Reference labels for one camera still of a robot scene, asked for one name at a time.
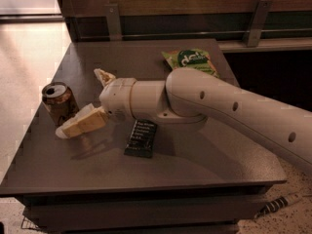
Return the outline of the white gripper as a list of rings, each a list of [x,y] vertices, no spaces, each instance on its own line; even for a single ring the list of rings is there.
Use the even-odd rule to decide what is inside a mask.
[[[57,137],[73,138],[95,131],[104,127],[109,117],[119,122],[133,117],[131,92],[137,80],[135,78],[116,79],[113,74],[100,68],[95,69],[94,73],[104,87],[99,96],[103,108],[94,107],[91,103],[84,106],[74,117],[56,129]]]

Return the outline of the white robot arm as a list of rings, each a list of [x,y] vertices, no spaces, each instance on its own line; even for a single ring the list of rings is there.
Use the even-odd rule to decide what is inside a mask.
[[[164,81],[115,78],[95,71],[103,86],[101,107],[83,107],[56,129],[60,138],[97,130],[110,119],[189,126],[210,117],[230,126],[307,174],[312,172],[312,113],[245,91],[194,68]]]

